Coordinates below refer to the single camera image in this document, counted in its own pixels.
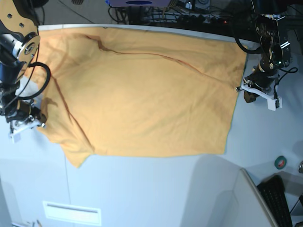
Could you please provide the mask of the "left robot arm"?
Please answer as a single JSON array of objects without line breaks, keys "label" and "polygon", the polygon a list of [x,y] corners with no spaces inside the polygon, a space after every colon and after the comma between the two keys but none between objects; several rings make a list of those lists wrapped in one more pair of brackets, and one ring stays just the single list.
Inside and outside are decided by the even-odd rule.
[{"label": "left robot arm", "polygon": [[245,77],[243,82],[254,91],[244,91],[246,103],[256,101],[260,91],[267,94],[274,84],[274,99],[278,99],[277,87],[282,76],[288,72],[284,70],[290,65],[291,50],[285,25],[284,13],[287,3],[283,0],[253,0],[252,6],[255,14],[255,31],[259,36],[261,60],[254,72]]}]

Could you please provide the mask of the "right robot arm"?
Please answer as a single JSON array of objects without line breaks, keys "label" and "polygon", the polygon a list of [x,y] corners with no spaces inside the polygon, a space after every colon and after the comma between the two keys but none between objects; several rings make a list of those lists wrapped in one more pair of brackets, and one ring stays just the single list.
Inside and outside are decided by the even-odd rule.
[{"label": "right robot arm", "polygon": [[[40,36],[38,21],[29,0],[0,2],[0,114],[11,126],[33,123],[43,127],[46,116],[32,104],[47,87],[51,71],[37,61]],[[43,86],[33,95],[16,94],[27,68],[42,67],[46,72]]]}]

